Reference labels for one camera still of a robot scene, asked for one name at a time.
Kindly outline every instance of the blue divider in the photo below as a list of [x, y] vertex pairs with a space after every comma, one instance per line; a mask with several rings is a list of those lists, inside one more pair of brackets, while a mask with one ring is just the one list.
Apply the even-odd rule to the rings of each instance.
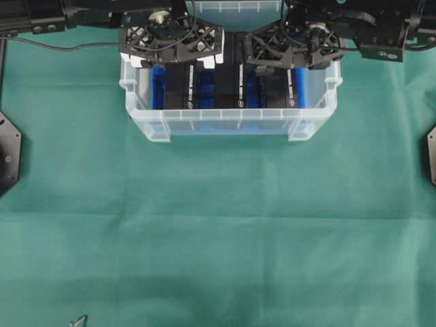
[[[295, 69], [296, 90], [298, 107], [304, 108], [305, 101], [305, 69]], [[165, 108], [166, 70], [160, 67], [153, 68], [153, 109], [162, 110]], [[203, 69], [197, 79], [197, 96], [199, 109], [213, 109], [215, 98], [215, 79], [213, 69]], [[259, 108], [261, 104], [258, 93], [258, 80], [254, 69], [247, 74], [247, 109]], [[226, 129], [219, 126], [218, 122], [198, 121], [196, 122], [196, 134], [279, 134], [277, 128], [269, 129], [262, 121], [245, 121], [239, 130]], [[298, 126], [298, 130], [304, 130], [305, 121]], [[177, 134], [191, 134], [192, 131], [178, 131]]]

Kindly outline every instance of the white label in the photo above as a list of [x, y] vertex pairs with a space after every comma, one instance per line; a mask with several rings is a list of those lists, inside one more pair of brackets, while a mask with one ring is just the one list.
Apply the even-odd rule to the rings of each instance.
[[189, 89], [188, 89], [188, 109], [193, 108], [192, 104], [192, 95], [193, 95], [193, 65], [189, 66]]
[[238, 105], [239, 108], [242, 108], [244, 106], [244, 65], [239, 65], [239, 101]]
[[291, 70], [287, 70], [287, 85], [289, 87], [289, 98], [292, 99], [294, 97], [294, 90], [292, 88], [292, 73]]

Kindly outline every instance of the plastic storage box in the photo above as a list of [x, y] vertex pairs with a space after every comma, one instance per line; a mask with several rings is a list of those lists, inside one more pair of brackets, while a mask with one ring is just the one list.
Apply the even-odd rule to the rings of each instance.
[[[252, 31], [279, 19], [280, 1], [196, 2], [198, 17], [227, 31]], [[289, 141], [305, 141], [337, 108], [342, 84], [339, 62], [325, 70], [304, 69], [304, 108], [153, 110], [151, 69], [121, 62], [120, 86], [126, 109], [142, 133], [153, 142], [169, 142], [171, 135], [286, 134]]]

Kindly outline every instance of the green tablecloth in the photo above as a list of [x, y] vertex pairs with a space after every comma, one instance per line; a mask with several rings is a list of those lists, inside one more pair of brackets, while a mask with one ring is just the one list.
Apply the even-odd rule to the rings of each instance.
[[1, 324], [434, 326], [435, 55], [347, 55], [338, 110], [305, 143], [153, 144], [127, 118], [116, 48], [10, 42], [1, 109], [23, 144], [0, 199]]

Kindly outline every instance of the screw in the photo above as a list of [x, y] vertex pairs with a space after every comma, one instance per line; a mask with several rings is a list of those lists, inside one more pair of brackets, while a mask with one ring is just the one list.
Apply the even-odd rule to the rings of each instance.
[[33, 32], [34, 32], [34, 33], [41, 33], [41, 32], [42, 32], [42, 27], [40, 27], [40, 26], [35, 26], [35, 27], [33, 28]]

